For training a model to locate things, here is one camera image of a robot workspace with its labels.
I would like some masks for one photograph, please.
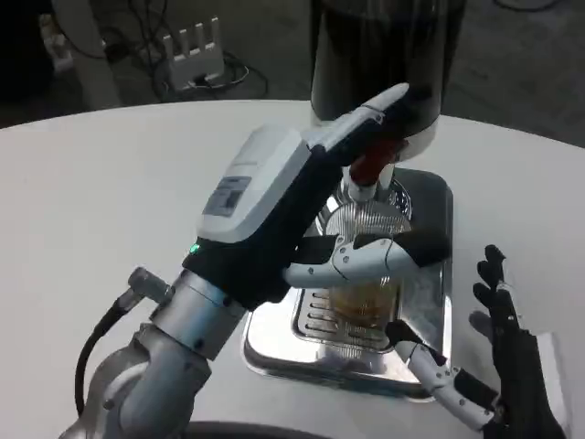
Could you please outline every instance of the espresso machine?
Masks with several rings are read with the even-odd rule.
[[[463,10],[463,0],[313,1],[311,101],[317,133],[388,86],[410,86],[390,109],[384,138],[344,169],[341,185],[307,235],[437,230],[452,238],[447,183],[394,165],[422,152],[434,137]],[[344,315],[333,300],[338,292],[292,288],[279,304],[250,314],[244,358],[266,375],[427,399],[388,347],[383,327],[388,319],[405,321],[426,345],[450,356],[451,258],[409,277],[382,280],[378,289],[390,281],[394,291],[386,291],[389,303],[380,324]]]

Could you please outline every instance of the robotic hand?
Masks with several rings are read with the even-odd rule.
[[[476,311],[470,323],[492,342],[499,395],[465,370],[447,366],[404,322],[388,324],[388,337],[423,387],[485,438],[570,437],[556,339],[551,333],[535,337],[523,328],[514,289],[506,282],[505,256],[489,245],[485,259],[477,264],[485,284],[475,284],[473,293],[490,316]]]

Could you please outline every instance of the black cable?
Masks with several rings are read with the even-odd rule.
[[[493,0],[494,5],[498,7],[502,7],[503,9],[507,9],[508,11],[514,12],[545,12],[549,9],[552,9],[556,5],[558,5],[562,0],[551,0],[549,3],[546,3],[542,6],[537,7],[521,7],[515,5],[509,5],[504,0]]]
[[[148,59],[148,69],[150,70],[149,75],[152,75],[152,72],[154,70],[154,64],[153,64],[153,54],[150,51],[150,38],[149,38],[150,36],[147,36],[146,33],[144,32],[143,20],[141,19],[140,14],[138,14],[138,11],[136,10],[136,8],[134,7],[133,0],[127,0],[126,3],[128,5],[128,9],[133,14],[134,18],[136,19],[136,22],[138,23],[138,27],[140,29],[140,35],[143,39],[144,48],[146,49],[146,57]]]
[[[118,323],[118,321],[126,315],[127,311],[119,305],[118,298],[113,305],[110,307],[108,312],[100,319],[100,322],[93,328],[90,337],[87,339],[83,348],[80,352],[80,357],[77,360],[77,366],[75,368],[75,406],[77,408],[77,414],[81,416],[83,409],[85,408],[85,402],[83,400],[83,387],[85,383],[85,369],[88,365],[88,359],[90,354],[95,348],[100,338],[106,335],[106,333],[112,329],[112,327]]]
[[[69,42],[69,44],[71,45],[71,47],[76,51],[79,52],[81,55],[83,55],[84,57],[87,58],[91,58],[91,59],[106,59],[106,57],[102,56],[102,55],[93,55],[89,52],[86,52],[85,50],[83,50],[82,48],[80,48],[77,44],[75,44],[75,42],[69,37],[69,35],[65,32],[65,30],[63,29],[63,27],[61,26],[61,24],[59,23],[59,21],[57,20],[57,14],[55,14],[54,12],[51,14],[51,17],[53,18],[53,23],[55,24],[55,27],[57,28],[57,31],[60,32],[61,34],[63,34],[63,37],[65,37],[67,39],[67,41]]]
[[[266,96],[268,96],[268,94],[270,93],[270,81],[264,73],[262,73],[260,70],[256,69],[254,66],[251,66],[249,63],[243,62],[241,59],[236,57],[233,53],[228,52],[227,50],[224,50],[223,53],[225,55],[227,55],[229,58],[238,62],[241,66],[246,67],[250,71],[253,71],[254,73],[256,73],[256,76],[258,76],[262,80],[262,82],[264,83],[264,91],[258,97],[258,99],[264,99]]]

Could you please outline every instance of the chrome base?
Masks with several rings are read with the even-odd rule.
[[[444,230],[451,237],[452,193],[445,182],[431,173],[408,169],[396,169],[394,176],[409,194],[412,228]],[[451,355],[451,282],[451,260],[405,279],[396,310],[397,318],[447,358]],[[326,292],[291,289],[279,304],[262,305],[250,314],[243,354],[251,369],[353,391],[428,398],[398,354],[387,348],[382,331],[344,322],[331,326],[327,318],[335,317],[326,309],[320,313],[325,320],[317,324],[314,319],[307,329],[306,307],[311,303],[327,308]]]

